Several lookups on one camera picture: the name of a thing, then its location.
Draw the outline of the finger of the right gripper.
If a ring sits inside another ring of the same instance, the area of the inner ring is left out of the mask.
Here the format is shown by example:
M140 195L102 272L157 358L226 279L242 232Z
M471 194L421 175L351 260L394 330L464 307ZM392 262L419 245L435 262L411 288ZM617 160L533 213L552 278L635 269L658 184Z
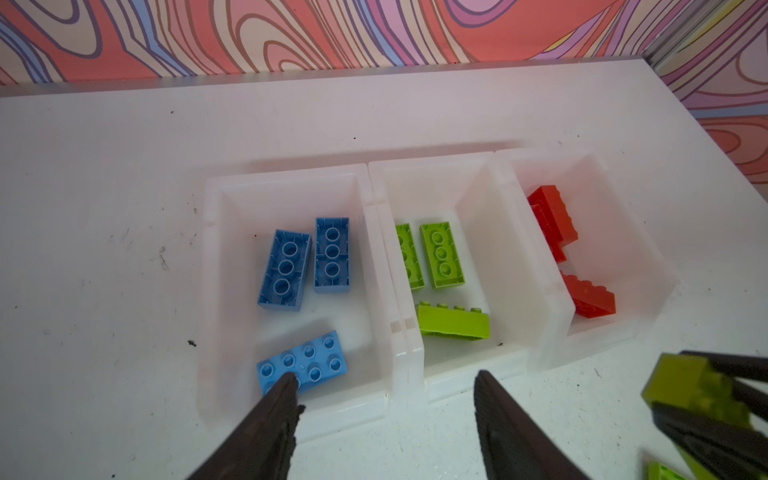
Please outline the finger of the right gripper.
M767 437L762 433L661 403L653 422L677 447L718 479L767 475Z
M733 398L743 403L752 414L760 419L767 419L767 394L743 383L743 380L752 380L767 384L766 357L691 350L683 350L680 354L706 358L717 372L725 374L729 378Z

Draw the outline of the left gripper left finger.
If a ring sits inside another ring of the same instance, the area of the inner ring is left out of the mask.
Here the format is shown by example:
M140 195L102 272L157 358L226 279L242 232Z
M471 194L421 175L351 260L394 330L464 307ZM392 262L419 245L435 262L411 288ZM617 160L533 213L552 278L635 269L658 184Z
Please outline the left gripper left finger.
M296 448L295 431L305 407L297 376L283 374L192 479L285 479Z

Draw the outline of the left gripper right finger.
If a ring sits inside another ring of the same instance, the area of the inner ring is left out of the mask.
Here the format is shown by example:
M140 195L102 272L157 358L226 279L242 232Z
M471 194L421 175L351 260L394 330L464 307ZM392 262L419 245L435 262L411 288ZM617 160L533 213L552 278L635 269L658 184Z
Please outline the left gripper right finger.
M475 418L489 479L584 479L487 370L474 382Z

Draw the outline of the blue lego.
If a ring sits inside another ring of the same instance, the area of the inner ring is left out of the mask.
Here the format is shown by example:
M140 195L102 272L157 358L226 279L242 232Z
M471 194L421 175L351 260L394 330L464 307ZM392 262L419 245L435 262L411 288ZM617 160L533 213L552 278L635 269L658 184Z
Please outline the blue lego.
M309 234L275 231L258 296L260 307L293 312L301 309L311 248Z
M296 376L298 392L304 393L347 372L347 362L336 331L304 342L257 364L259 387L263 395L266 395L286 373Z
M317 218L314 290L341 293L350 290L349 219Z

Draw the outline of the red lego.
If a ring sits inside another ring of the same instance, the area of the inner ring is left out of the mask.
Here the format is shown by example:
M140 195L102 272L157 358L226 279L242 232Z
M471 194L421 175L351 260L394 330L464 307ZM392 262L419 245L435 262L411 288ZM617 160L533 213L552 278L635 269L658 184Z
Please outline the red lego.
M527 199L555 262L565 262L564 247L579 236L559 190L555 185L542 185Z
M562 274L577 315L592 319L616 313L615 295L604 286L594 285L575 275Z

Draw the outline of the green lego top pile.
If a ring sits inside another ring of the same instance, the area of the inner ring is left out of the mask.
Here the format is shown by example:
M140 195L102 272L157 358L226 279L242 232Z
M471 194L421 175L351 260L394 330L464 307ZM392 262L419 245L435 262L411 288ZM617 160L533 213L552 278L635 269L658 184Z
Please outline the green lego top pile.
M419 231L432 288L439 290L463 285L465 278L450 224L422 224Z

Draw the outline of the green lego small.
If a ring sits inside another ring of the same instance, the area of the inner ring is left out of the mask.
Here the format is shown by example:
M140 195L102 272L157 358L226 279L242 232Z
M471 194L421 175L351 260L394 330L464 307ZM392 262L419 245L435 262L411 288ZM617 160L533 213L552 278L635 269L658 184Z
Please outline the green lego small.
M425 287L425 281L410 225L408 223L397 225L396 233L408 277L409 287L412 291L423 289Z

